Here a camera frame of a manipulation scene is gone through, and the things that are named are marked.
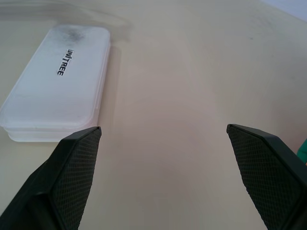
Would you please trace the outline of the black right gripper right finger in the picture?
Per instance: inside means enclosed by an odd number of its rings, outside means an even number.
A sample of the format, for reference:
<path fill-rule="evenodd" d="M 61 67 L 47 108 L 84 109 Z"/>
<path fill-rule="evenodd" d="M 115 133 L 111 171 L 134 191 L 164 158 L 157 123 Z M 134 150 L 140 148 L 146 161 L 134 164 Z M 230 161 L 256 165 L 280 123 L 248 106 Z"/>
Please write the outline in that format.
<path fill-rule="evenodd" d="M 228 124 L 242 182 L 269 230 L 307 228 L 307 166 L 277 136 Z"/>

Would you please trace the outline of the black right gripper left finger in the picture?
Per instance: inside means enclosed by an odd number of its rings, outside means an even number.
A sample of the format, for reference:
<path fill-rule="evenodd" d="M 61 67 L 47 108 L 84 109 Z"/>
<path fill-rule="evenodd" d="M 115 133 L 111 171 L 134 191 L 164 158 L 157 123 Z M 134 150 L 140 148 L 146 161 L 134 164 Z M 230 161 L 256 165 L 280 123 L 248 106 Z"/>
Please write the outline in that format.
<path fill-rule="evenodd" d="M 2 230 L 76 230 L 92 187 L 99 126 L 62 139 L 0 217 Z"/>

